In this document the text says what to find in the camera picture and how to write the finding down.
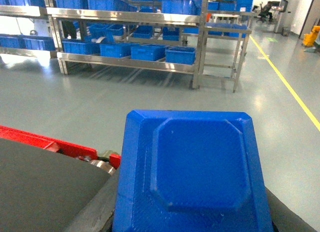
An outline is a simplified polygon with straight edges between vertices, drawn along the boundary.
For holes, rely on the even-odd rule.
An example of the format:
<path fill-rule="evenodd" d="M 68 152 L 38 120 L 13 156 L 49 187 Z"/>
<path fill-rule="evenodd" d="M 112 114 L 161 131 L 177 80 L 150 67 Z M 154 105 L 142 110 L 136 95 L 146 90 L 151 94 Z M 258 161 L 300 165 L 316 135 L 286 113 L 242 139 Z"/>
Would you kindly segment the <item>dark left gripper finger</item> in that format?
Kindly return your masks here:
<path fill-rule="evenodd" d="M 111 232 L 120 170 L 107 180 L 93 199 L 64 229 L 65 232 Z"/>

